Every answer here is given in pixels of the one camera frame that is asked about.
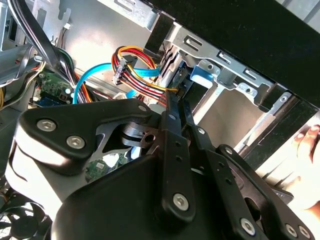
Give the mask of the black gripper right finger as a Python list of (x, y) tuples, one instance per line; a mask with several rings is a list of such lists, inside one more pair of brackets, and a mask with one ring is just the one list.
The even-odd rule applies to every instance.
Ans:
[(190, 164), (202, 172), (197, 186), (213, 211), (218, 240), (312, 240), (311, 230), (230, 146), (214, 147), (194, 122), (188, 102), (178, 103)]

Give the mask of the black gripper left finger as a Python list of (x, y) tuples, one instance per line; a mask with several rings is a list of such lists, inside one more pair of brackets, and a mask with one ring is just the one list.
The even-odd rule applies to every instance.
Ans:
[(188, 142), (175, 95), (167, 92), (164, 100), (160, 114), (134, 98), (25, 111), (14, 134), (14, 164), (27, 161), (35, 169), (17, 173), (21, 182), (14, 188), (55, 218), (67, 197), (85, 186), (89, 162), (140, 147), (160, 165), (158, 215), (192, 221), (196, 210)]

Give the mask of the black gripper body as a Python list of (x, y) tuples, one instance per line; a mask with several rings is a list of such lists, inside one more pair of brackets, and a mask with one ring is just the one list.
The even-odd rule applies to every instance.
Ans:
[(139, 159), (78, 189), (62, 204), (53, 240), (238, 240), (215, 187), (193, 172), (196, 213), (185, 226), (159, 220), (158, 165)]

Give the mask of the person's hand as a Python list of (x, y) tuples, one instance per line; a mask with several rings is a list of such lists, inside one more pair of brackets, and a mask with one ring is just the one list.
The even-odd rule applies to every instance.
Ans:
[(292, 193), (300, 209), (309, 209), (320, 201), (320, 126), (313, 125), (299, 133), (293, 142), (296, 149), (297, 179)]

